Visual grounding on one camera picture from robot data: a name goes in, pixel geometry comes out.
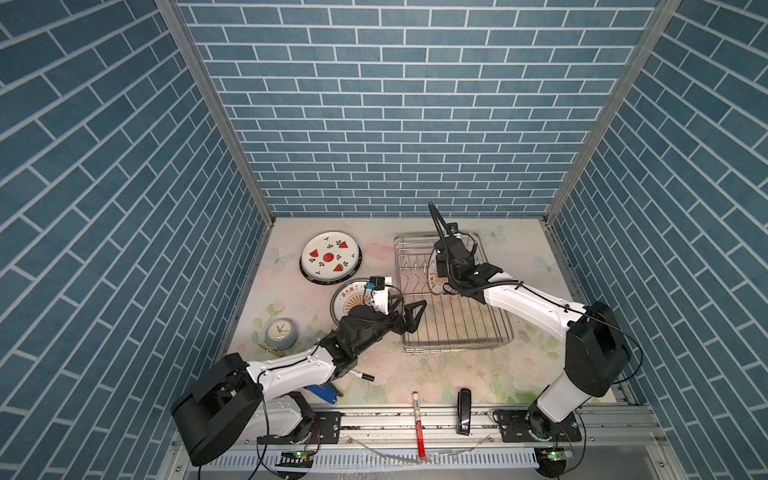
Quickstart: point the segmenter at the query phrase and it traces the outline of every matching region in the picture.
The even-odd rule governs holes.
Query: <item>white plate with watermelon pattern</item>
[[[299,266],[311,282],[333,285],[355,274],[362,261],[357,242],[343,232],[325,232],[304,247]]]

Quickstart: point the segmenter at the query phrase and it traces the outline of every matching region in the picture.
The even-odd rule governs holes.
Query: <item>red marker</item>
[[[419,458],[424,458],[424,435],[422,434],[422,411],[419,408],[419,393],[413,393],[413,415],[416,418],[416,440],[419,441]]]

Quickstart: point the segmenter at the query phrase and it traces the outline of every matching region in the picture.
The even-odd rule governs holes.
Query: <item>brick wall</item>
[[[768,477],[767,22],[684,0],[556,223],[690,478]]]
[[[536,216],[657,0],[182,0],[278,215]]]
[[[0,478],[151,478],[263,222],[152,0],[0,24]]]

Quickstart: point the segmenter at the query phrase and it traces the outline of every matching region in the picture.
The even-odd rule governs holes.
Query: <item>aluminum frame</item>
[[[176,42],[181,57],[187,64],[187,68],[197,89],[200,91],[200,95],[203,96],[203,100],[208,106],[210,116],[214,119],[216,127],[219,129],[219,133],[221,133],[221,137],[230,151],[232,160],[235,166],[237,166],[240,175],[242,175],[253,201],[256,203],[262,217],[264,217],[266,225],[271,227],[275,221],[275,216],[261,192],[261,188],[259,188],[256,177],[253,175],[253,170],[248,162],[248,157],[245,155],[243,145],[240,143],[240,139],[237,138],[227,111],[224,110],[219,94],[216,92],[214,83],[210,79],[208,70],[205,68],[203,57],[200,56],[200,51],[197,50],[192,33],[184,21],[184,15],[181,13],[178,2],[176,0],[155,0],[155,3],[157,4],[157,9],[160,10],[160,15],[165,25],[168,27],[170,36]]]
[[[338,445],[323,445],[323,451],[353,452],[360,449],[361,442],[373,449],[413,449],[415,426],[411,406],[315,406],[316,411],[340,411],[342,421]],[[525,409],[522,404],[477,405],[472,407],[472,434],[467,437],[456,431],[455,406],[427,406],[422,408],[422,425],[427,449],[461,449],[477,446],[477,453],[496,450],[499,447],[542,447],[553,446],[553,442],[504,443],[498,426],[490,413],[495,409]],[[670,456],[669,445],[653,411],[649,406],[618,406],[587,404],[580,408],[577,417],[579,428],[585,432],[587,445],[602,446],[644,446],[657,467],[660,480],[681,480],[674,457]],[[256,455],[259,446],[255,441],[234,445],[230,451],[245,455]],[[281,449],[270,446],[267,451]],[[174,438],[164,461],[159,480],[180,480],[188,465],[187,452],[178,435]]]
[[[640,40],[637,42],[635,48],[627,59],[627,63],[624,65],[624,69],[619,74],[619,78],[616,80],[616,84],[608,95],[608,100],[605,105],[600,109],[598,117],[592,125],[592,129],[587,133],[587,137],[584,139],[584,143],[581,144],[574,163],[571,165],[571,169],[566,173],[563,183],[558,188],[557,193],[552,199],[552,203],[547,207],[547,211],[544,213],[544,220],[549,223],[554,222],[554,219],[558,217],[563,206],[565,205],[568,196],[576,187],[579,177],[584,173],[584,169],[587,168],[589,162],[592,160],[592,155],[597,150],[598,145],[603,140],[605,132],[608,127],[611,126],[611,122],[614,120],[616,113],[619,111],[621,104],[627,97],[634,81],[637,76],[640,75],[645,62],[650,57],[650,53],[654,50],[656,43],[659,42],[661,34],[669,24],[674,15],[677,7],[680,5],[681,0],[660,0],[657,7],[650,14],[643,34]]]
[[[547,238],[547,243],[549,243],[549,248],[552,250],[554,259],[558,263],[558,269],[560,269],[560,274],[563,277],[563,281],[565,281],[565,286],[571,294],[571,300],[576,300],[585,305],[588,304],[589,299],[584,292],[584,287],[582,287],[581,282],[578,281],[578,276],[576,276],[571,261],[565,256],[565,252],[560,244],[558,235],[554,232],[554,228],[544,220],[539,220],[539,225],[544,232],[544,236]]]

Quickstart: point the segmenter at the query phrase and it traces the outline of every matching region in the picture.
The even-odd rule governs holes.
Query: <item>black mounting plate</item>
[[[339,429],[341,428],[341,413],[339,412],[315,412],[315,420],[310,431],[314,432],[315,425],[320,427],[320,444],[335,445],[339,443]],[[259,445],[297,445],[289,442],[284,437],[264,436],[259,437]],[[317,445],[317,438],[312,435],[310,439],[310,448]]]
[[[543,441],[534,437],[529,431],[528,422],[525,419],[527,415],[528,410],[493,411],[493,418],[499,424],[498,430],[502,434],[502,441],[504,443]],[[571,439],[571,443],[581,441],[581,430],[578,428],[576,415],[574,415],[573,412],[569,413],[568,416],[560,422],[560,428],[560,442],[568,442],[569,438]]]

